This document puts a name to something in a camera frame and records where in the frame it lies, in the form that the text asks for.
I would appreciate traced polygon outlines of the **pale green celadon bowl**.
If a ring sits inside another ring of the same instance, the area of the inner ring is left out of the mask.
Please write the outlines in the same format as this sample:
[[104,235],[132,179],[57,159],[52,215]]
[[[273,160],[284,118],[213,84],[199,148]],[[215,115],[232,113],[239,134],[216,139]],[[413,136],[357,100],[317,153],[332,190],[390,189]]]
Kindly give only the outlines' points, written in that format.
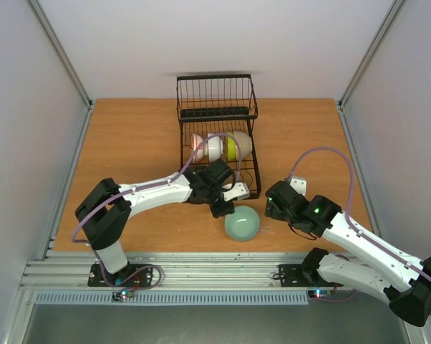
[[237,206],[224,220],[226,234],[235,241],[252,240],[259,232],[261,218],[258,212],[249,206]]

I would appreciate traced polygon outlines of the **white bowl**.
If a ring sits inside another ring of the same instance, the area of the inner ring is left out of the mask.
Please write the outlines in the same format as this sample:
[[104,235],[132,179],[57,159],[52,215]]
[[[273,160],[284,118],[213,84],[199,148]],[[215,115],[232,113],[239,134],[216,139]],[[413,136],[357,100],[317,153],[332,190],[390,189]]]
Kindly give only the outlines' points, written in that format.
[[248,157],[252,150],[252,140],[248,133],[244,133],[241,131],[234,131],[233,137],[236,139],[236,142],[238,144],[235,144],[236,149],[236,159],[243,160],[244,158]]
[[220,136],[208,133],[208,141],[205,144],[205,156],[210,163],[218,160],[223,154],[223,141]]

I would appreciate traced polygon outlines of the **lime green bowl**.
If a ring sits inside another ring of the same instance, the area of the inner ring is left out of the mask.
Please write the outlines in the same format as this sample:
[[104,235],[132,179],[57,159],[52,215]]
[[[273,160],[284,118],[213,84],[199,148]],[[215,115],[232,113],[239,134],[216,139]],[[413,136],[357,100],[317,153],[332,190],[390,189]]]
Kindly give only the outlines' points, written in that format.
[[237,159],[237,146],[234,141],[234,133],[227,132],[226,134],[226,157],[228,161],[235,161]]

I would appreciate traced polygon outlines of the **red patterned bowl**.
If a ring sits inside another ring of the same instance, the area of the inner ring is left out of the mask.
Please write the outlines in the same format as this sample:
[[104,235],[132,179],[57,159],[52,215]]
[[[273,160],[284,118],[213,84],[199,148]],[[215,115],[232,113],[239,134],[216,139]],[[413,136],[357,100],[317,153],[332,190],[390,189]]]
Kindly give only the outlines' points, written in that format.
[[197,133],[193,133],[190,138],[190,148],[193,154],[193,162],[200,161],[205,156],[205,144],[203,138]]

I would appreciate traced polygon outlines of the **black wire dish rack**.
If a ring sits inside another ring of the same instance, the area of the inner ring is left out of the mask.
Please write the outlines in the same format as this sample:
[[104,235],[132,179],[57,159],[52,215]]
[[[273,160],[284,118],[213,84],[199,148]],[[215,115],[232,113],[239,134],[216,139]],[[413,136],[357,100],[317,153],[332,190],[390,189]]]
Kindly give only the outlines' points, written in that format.
[[261,192],[253,126],[258,103],[248,73],[181,75],[176,78],[177,116],[180,127],[180,164],[196,153],[191,167],[224,160],[250,199]]

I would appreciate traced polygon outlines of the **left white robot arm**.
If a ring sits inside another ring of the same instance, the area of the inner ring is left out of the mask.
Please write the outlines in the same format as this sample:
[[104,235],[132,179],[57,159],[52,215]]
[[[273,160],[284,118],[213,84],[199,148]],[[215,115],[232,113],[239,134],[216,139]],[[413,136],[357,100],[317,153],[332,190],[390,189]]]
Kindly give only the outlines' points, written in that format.
[[130,278],[130,266],[120,243],[128,220],[168,204],[207,204],[215,218],[234,212],[233,199],[241,186],[236,173],[222,159],[209,166],[185,167],[170,176],[136,184],[101,180],[77,207],[75,216],[88,244],[114,285]]

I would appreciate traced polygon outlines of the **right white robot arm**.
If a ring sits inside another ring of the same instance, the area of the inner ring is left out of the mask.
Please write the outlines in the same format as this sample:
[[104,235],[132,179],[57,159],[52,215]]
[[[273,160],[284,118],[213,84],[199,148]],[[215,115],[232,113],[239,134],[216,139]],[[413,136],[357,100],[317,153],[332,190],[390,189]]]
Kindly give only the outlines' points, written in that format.
[[359,224],[325,196],[311,201],[288,181],[266,192],[265,215],[285,221],[313,237],[323,238],[354,254],[351,263],[324,249],[314,248],[301,263],[303,278],[344,285],[386,303],[400,319],[422,327],[431,316],[431,257],[420,259],[393,247]]

